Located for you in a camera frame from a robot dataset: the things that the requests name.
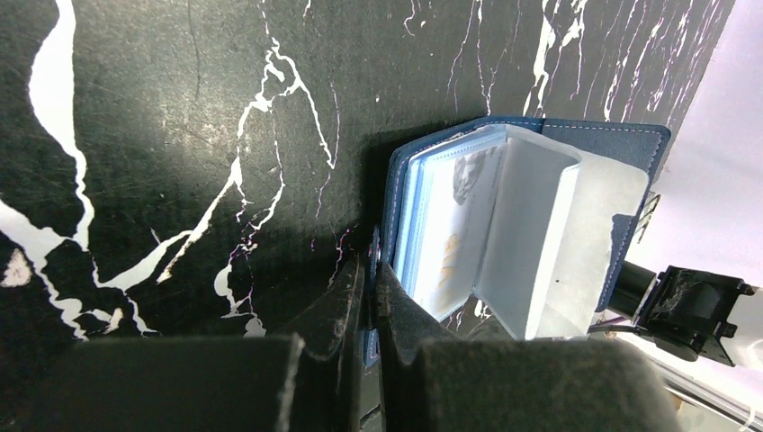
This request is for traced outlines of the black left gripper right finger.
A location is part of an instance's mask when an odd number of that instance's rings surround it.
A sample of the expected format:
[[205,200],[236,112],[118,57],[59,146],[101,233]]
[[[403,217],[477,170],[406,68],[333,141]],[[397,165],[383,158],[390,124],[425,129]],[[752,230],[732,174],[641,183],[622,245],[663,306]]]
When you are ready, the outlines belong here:
[[659,376],[630,346],[459,338],[386,263],[374,292],[389,431],[679,430]]

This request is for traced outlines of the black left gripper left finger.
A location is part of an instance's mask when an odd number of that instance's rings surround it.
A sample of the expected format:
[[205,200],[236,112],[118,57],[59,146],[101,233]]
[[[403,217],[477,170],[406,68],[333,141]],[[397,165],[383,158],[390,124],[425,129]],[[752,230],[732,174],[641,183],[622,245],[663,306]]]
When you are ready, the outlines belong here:
[[260,337],[86,342],[31,391],[14,431],[356,431],[365,261]]

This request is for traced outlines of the blue leather card holder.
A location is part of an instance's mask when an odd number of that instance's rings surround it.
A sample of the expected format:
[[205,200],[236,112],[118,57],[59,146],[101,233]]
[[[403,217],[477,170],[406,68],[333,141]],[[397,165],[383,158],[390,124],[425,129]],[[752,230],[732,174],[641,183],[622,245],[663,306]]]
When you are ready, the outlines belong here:
[[662,125],[488,116],[412,140],[390,156],[371,264],[388,263],[413,300],[404,277],[424,164],[500,146],[475,284],[445,318],[476,297],[514,339],[581,338],[611,296],[670,137]]

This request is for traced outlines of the white VIP card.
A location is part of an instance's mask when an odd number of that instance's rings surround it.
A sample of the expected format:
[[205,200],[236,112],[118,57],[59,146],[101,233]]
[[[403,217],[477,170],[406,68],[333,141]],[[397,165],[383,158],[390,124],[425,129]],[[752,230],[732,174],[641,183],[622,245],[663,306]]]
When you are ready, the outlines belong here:
[[436,320],[465,302],[475,284],[504,153],[494,146],[423,166],[404,279],[414,302]]

